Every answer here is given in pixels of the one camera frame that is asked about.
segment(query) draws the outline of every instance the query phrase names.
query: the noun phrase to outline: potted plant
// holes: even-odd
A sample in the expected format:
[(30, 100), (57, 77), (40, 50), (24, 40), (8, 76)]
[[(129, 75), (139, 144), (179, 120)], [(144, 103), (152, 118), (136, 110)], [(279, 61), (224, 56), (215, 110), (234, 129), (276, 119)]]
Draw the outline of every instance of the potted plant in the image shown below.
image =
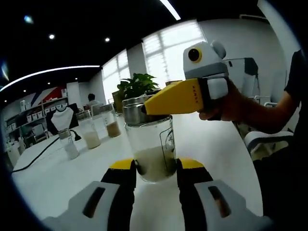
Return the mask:
[(153, 82), (153, 76), (149, 74), (133, 74), (133, 78), (122, 79), (117, 88), (119, 91), (113, 93), (117, 111), (122, 111), (122, 101), (139, 97), (144, 94), (155, 94), (159, 89), (157, 83)]

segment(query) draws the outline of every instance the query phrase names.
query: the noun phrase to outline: green plant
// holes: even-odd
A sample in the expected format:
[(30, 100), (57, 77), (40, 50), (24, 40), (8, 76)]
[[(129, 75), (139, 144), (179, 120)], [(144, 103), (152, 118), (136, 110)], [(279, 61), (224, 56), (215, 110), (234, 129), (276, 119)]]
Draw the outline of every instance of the green plant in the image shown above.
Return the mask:
[(120, 91), (119, 97), (126, 100), (154, 92), (158, 84), (153, 82), (153, 78), (155, 77), (149, 74), (134, 73), (133, 78), (122, 79), (117, 86)]

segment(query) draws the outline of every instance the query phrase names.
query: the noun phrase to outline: person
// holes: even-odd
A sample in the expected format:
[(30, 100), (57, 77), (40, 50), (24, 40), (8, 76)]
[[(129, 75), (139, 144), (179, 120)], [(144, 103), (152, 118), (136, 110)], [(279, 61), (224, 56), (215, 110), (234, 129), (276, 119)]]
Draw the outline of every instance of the person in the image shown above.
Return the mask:
[(92, 93), (90, 93), (90, 94), (88, 95), (88, 100), (89, 100), (89, 102), (88, 102), (88, 104), (85, 106), (85, 109), (86, 109), (86, 110), (91, 110), (91, 106), (100, 103), (98, 100), (95, 100), (95, 95), (92, 94)]
[(277, 106), (268, 108), (244, 97), (228, 81), (229, 93), (217, 101), (217, 107), (210, 112), (199, 112), (201, 120), (207, 120), (220, 113), (221, 120), (242, 121), (247, 125), (269, 134), (277, 133), (286, 125), (301, 103), (299, 120), (293, 140), (269, 157), (254, 161), (257, 172), (265, 216), (277, 224), (294, 222), (302, 215), (305, 182), (305, 159), (308, 142), (308, 76), (305, 59), (301, 50), (292, 57), (291, 69), (283, 97)]

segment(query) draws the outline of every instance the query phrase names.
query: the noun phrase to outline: hand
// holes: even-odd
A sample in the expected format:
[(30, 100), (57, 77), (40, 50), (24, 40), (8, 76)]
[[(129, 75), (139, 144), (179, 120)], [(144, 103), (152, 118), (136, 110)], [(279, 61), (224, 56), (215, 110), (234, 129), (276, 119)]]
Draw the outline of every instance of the hand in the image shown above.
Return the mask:
[(215, 100), (217, 105), (210, 112), (198, 111), (201, 120), (212, 118), (218, 113), (222, 113), (221, 120), (224, 121), (241, 121), (244, 113), (243, 102), (245, 97), (237, 90), (233, 82), (227, 79), (228, 95), (221, 99)]

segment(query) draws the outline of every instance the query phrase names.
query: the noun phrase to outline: table surface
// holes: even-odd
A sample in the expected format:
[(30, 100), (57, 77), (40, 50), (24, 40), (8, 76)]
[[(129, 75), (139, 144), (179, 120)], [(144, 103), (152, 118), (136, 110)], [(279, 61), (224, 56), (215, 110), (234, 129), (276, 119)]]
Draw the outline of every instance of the table surface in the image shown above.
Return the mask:
[[(118, 117), (122, 134), (108, 138), (100, 118), (94, 120), (102, 144), (87, 150), (85, 142), (76, 142), (79, 157), (68, 160), (56, 141), (28, 169), (13, 173), (21, 195), (39, 219), (56, 217), (67, 210), (71, 197), (92, 181), (100, 181), (117, 160), (132, 158), (122, 117)], [(222, 180), (246, 199), (247, 208), (263, 215), (261, 191), (250, 155), (232, 122), (202, 121), (197, 113), (173, 116), (177, 157), (201, 162), (214, 180)], [(57, 136), (40, 142), (21, 155), (14, 169), (26, 166)], [(130, 230), (184, 231), (176, 174), (157, 184), (140, 179), (137, 174), (135, 203)]]

